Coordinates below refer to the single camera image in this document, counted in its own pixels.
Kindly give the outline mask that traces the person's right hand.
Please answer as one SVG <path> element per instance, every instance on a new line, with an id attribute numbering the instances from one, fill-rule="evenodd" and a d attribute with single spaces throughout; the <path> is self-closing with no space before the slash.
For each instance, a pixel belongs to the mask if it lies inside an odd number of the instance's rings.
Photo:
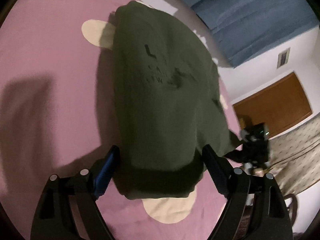
<path id="1" fill-rule="evenodd" d="M 250 176 L 263 177 L 269 171 L 270 166 L 270 162 L 267 161 L 265 163 L 244 163 L 240 168 Z"/>

